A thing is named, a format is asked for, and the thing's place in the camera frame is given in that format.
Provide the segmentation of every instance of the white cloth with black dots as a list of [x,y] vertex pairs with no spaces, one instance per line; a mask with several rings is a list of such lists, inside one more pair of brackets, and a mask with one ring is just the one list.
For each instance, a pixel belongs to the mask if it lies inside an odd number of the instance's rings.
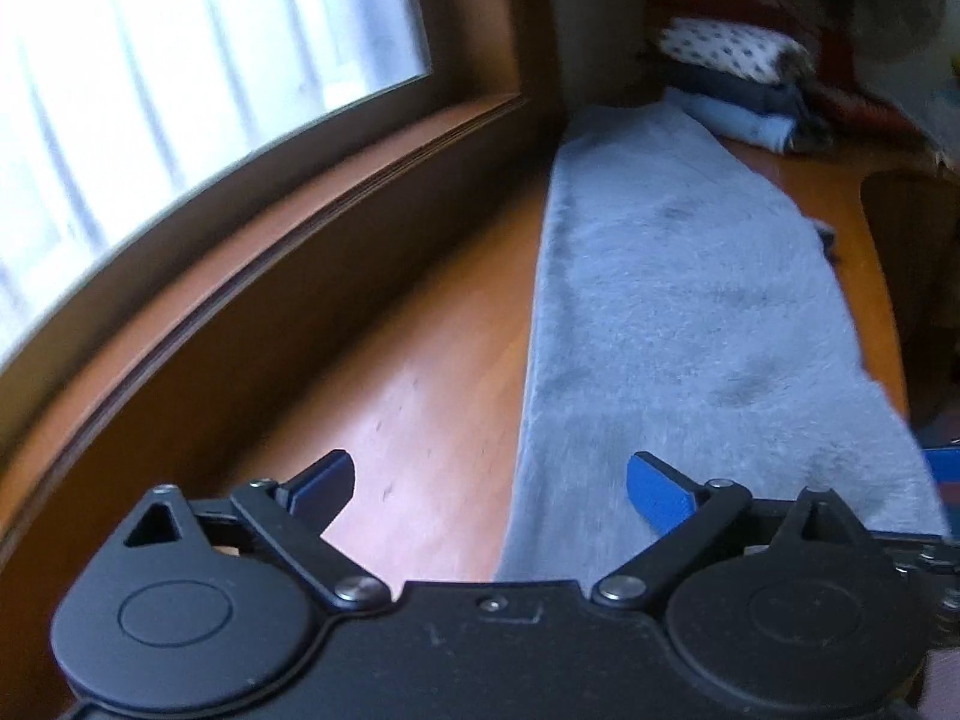
[[661,30],[659,49],[688,65],[775,85],[813,77],[810,53],[788,35],[750,23],[674,18]]

